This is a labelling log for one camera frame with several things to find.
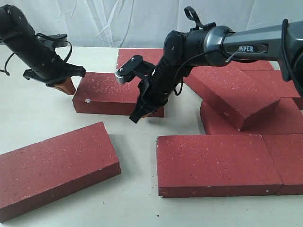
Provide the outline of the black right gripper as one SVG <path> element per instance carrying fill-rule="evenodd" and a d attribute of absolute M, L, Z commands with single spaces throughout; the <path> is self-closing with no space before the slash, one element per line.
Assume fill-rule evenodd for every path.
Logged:
<path fill-rule="evenodd" d="M 172 93 L 172 69 L 153 68 L 148 71 L 135 70 L 134 75 L 141 79 L 138 84 L 139 96 L 130 115 L 134 123 L 145 117 L 157 117 L 158 109 L 164 106 Z"/>

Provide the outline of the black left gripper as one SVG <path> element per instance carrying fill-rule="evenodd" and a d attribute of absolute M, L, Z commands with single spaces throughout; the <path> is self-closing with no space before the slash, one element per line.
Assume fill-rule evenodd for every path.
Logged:
<path fill-rule="evenodd" d="M 84 77 L 86 70 L 83 66 L 77 66 L 52 57 L 47 61 L 30 66 L 25 70 L 23 77 L 26 80 L 36 80 L 67 95 L 74 95 L 76 92 L 72 82 L 72 76 Z"/>

